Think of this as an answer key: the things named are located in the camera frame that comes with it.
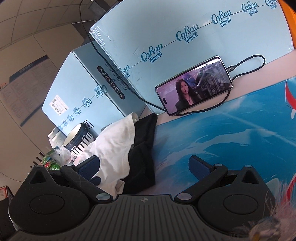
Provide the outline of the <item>blue and white ceramic bowl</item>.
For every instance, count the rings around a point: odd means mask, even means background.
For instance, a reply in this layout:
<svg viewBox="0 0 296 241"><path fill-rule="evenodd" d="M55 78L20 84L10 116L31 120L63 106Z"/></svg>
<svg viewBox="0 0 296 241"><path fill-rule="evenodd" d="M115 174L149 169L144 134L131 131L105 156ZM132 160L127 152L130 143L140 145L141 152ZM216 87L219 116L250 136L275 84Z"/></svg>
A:
<svg viewBox="0 0 296 241"><path fill-rule="evenodd" d="M67 135L63 147L69 150L73 155L80 157L93 141L94 137L89 132L86 125L80 123Z"/></svg>

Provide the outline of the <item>large light blue carton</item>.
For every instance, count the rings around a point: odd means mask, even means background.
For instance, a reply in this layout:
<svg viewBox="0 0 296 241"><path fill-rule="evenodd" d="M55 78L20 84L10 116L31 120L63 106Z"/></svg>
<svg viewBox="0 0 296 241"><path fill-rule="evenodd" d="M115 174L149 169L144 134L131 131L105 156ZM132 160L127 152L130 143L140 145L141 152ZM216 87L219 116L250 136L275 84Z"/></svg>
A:
<svg viewBox="0 0 296 241"><path fill-rule="evenodd" d="M90 33L157 114L155 87L213 56L245 72L293 51L278 1L122 1Z"/></svg>

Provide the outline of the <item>orange box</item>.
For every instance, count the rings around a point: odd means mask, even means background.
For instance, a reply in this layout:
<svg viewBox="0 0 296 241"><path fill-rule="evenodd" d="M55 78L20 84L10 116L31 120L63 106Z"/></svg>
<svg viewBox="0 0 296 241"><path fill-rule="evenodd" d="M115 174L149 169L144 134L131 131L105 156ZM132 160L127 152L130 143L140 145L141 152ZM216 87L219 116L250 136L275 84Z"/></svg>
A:
<svg viewBox="0 0 296 241"><path fill-rule="evenodd" d="M295 18L295 11L288 6L287 3L285 3L282 0L278 1L280 3L280 6L282 8L282 11L285 15L285 18L287 20L287 24L290 30L290 34L292 37L293 46L295 48L295 41L296 41L296 18Z"/></svg>

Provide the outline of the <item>blue anime desk mat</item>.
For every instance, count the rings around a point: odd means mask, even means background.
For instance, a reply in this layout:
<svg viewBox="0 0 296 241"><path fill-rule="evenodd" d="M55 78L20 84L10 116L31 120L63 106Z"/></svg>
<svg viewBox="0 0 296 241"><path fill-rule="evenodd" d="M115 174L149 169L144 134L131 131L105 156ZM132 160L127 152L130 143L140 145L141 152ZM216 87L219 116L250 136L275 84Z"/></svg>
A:
<svg viewBox="0 0 296 241"><path fill-rule="evenodd" d="M295 174L295 112L289 95L295 95L295 78L157 126L156 183L144 194L175 196L195 184L192 155L231 170L254 166L265 182L289 182Z"/></svg>

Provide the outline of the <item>smartphone playing video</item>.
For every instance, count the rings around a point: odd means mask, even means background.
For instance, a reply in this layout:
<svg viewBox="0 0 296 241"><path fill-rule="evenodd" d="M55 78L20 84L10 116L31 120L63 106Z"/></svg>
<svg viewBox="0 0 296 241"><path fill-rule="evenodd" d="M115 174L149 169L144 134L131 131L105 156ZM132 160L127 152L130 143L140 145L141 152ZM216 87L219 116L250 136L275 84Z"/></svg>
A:
<svg viewBox="0 0 296 241"><path fill-rule="evenodd" d="M211 57L155 87L166 113L181 114L233 88L219 56Z"/></svg>

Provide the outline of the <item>green snack packet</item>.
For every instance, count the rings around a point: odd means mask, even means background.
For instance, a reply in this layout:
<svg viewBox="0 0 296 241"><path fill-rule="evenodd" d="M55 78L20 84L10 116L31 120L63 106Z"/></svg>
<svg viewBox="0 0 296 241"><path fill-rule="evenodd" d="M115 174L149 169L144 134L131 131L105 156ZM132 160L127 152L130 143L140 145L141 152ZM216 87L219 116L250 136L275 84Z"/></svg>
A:
<svg viewBox="0 0 296 241"><path fill-rule="evenodd" d="M55 157L57 157L57 152L52 149L48 153L45 154L41 161L41 165L43 165L47 170L60 170L61 166L56 162Z"/></svg>

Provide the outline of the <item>white and black t-shirt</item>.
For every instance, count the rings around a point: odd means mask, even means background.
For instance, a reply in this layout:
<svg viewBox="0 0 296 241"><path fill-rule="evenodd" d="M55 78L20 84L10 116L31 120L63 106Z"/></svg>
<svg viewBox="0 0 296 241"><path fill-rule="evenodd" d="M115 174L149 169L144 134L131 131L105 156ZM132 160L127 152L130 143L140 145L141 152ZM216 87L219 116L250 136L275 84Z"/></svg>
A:
<svg viewBox="0 0 296 241"><path fill-rule="evenodd" d="M100 167L94 176L101 179L98 187L113 198L119 194L138 194L154 186L152 148L157 120L155 113L145 118L131 113L110 124L87 146L74 165L97 156Z"/></svg>

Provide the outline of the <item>wall notice poster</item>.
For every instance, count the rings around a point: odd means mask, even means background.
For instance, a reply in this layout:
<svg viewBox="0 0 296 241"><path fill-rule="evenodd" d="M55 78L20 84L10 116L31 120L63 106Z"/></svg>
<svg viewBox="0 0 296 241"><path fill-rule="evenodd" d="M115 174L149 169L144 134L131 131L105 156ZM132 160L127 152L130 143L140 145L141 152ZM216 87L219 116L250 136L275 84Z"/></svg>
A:
<svg viewBox="0 0 296 241"><path fill-rule="evenodd" d="M1 84L1 102L17 125L23 126L43 105L58 69L45 55Z"/></svg>

